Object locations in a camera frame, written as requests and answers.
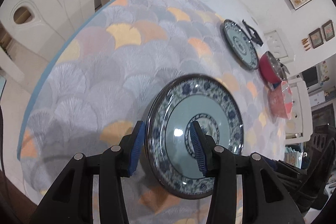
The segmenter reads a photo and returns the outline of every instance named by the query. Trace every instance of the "blue tablecloth edge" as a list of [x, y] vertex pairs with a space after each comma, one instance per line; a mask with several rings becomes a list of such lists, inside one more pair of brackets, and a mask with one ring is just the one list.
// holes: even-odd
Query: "blue tablecloth edge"
[[31, 113], [31, 111], [33, 110], [33, 107], [35, 105], [37, 96], [40, 94], [40, 91], [42, 89], [42, 86], [45, 82], [45, 80], [47, 79], [48, 75], [50, 74], [51, 70], [53, 69], [54, 65], [56, 64], [57, 60], [59, 59], [59, 57], [61, 56], [61, 54], [64, 52], [64, 50], [67, 48], [67, 46], [70, 44], [70, 42], [75, 38], [75, 36], [96, 16], [98, 15], [105, 7], [107, 7], [108, 5], [110, 5], [112, 2], [114, 2], [116, 0], [111, 0], [108, 3], [106, 3], [103, 7], [101, 7], [97, 12], [95, 12], [89, 19], [87, 19], [82, 26], [80, 26], [76, 32], [74, 32], [74, 34], [64, 43], [64, 45], [62, 46], [62, 48], [58, 51], [58, 53], [55, 55], [55, 57], [53, 58], [53, 60], [50, 61], [50, 63], [47, 65], [47, 67], [45, 68], [45, 70], [43, 71], [43, 73], [41, 74], [40, 79], [38, 80], [33, 93], [31, 94], [31, 97], [29, 99], [28, 105], [26, 107], [24, 116], [23, 116], [23, 120], [22, 120], [22, 124], [21, 124], [21, 129], [20, 129], [20, 135], [19, 135], [19, 141], [17, 144], [17, 150], [16, 150], [16, 156], [17, 159], [20, 160], [20, 156], [21, 156], [21, 149], [22, 149], [22, 142], [23, 142], [23, 136], [25, 133], [25, 129], [27, 126], [27, 122], [28, 122], [28, 118], [29, 115]]

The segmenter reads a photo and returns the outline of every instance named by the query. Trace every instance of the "plate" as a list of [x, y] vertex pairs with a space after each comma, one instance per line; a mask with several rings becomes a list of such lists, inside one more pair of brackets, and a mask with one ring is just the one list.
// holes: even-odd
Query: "plate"
[[198, 169], [189, 135], [193, 121], [235, 154], [241, 154], [244, 137], [238, 106], [215, 79], [185, 75], [163, 88], [147, 118], [146, 156], [165, 189], [186, 199], [211, 195], [214, 183]]
[[250, 70], [259, 66], [257, 52], [246, 32], [232, 20], [225, 20], [221, 26], [223, 35], [234, 53]]

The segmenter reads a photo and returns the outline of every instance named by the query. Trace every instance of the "ginkgo leaf pattern tablecloth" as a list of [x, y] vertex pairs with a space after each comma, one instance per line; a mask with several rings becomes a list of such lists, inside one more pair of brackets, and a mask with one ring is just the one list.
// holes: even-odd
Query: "ginkgo leaf pattern tablecloth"
[[[244, 122], [244, 155], [256, 151], [283, 159], [284, 120], [270, 115], [259, 72], [244, 69], [223, 41], [223, 16], [198, 0], [114, 0], [100, 9], [67, 42], [33, 93], [18, 146], [27, 183], [43, 195], [74, 154], [95, 155], [118, 144], [137, 120], [146, 120], [160, 90], [189, 73], [210, 75], [232, 93]], [[130, 223], [206, 221], [211, 197], [170, 195], [144, 153], [122, 184]], [[97, 178], [93, 207], [99, 223]]]

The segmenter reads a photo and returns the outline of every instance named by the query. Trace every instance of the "tablecloth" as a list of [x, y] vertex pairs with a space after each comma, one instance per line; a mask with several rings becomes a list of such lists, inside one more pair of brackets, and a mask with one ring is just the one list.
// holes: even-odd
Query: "tablecloth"
[[[210, 75], [232, 93], [244, 122], [244, 155], [283, 159], [284, 120], [271, 116], [259, 71], [246, 70], [223, 41], [222, 16], [199, 0], [113, 0], [100, 9], [64, 45], [33, 92], [18, 144], [27, 183], [44, 194], [74, 154], [95, 155], [118, 144], [137, 120], [146, 120], [159, 91], [189, 73]], [[130, 223], [206, 221], [211, 197], [169, 194], [144, 153], [122, 185]], [[237, 188], [239, 223], [240, 180]]]

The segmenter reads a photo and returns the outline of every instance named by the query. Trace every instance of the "cable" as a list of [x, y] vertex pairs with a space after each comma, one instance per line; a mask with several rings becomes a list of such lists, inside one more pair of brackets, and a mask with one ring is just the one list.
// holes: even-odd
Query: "cable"
[[0, 106], [0, 162], [1, 162], [1, 169], [2, 169], [2, 175], [3, 175], [3, 181], [5, 184], [5, 191], [8, 199], [8, 204], [12, 209], [11, 199], [9, 198], [9, 191], [8, 191], [8, 185], [7, 185], [7, 178], [5, 174], [5, 167], [3, 165], [3, 116], [2, 116], [2, 109]]

